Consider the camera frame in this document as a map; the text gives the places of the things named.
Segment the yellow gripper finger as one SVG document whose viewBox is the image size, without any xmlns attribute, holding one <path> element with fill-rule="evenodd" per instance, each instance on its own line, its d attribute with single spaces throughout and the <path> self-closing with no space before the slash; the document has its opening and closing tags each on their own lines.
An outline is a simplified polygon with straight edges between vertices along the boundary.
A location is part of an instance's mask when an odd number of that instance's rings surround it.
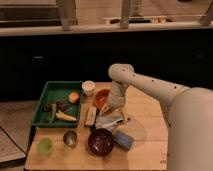
<svg viewBox="0 0 213 171">
<path fill-rule="evenodd" d="M 101 108 L 101 113 L 107 113 L 111 109 L 110 105 L 105 103 L 103 107 Z"/>
<path fill-rule="evenodd" d="M 120 108 L 120 112 L 122 114 L 124 121 L 128 121 L 127 110 L 125 106 Z"/>
</svg>

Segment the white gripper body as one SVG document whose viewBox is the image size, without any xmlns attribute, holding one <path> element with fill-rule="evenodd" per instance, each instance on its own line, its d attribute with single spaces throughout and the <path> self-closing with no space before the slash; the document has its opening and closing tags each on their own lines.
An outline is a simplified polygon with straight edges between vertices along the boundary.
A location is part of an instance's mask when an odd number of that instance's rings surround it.
<svg viewBox="0 0 213 171">
<path fill-rule="evenodd" d="M 126 103 L 126 91 L 128 85 L 113 81 L 107 98 L 107 105 L 110 108 L 121 108 Z"/>
</svg>

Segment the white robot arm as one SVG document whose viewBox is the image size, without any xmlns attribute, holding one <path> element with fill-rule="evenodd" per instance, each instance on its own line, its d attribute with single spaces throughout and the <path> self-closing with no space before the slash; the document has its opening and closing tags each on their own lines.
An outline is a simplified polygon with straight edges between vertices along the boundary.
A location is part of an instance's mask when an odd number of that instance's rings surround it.
<svg viewBox="0 0 213 171">
<path fill-rule="evenodd" d="M 130 64 L 112 64 L 110 93 L 100 114 L 122 108 L 129 86 L 169 108 L 167 171 L 213 171 L 213 90 L 137 74 Z"/>
</svg>

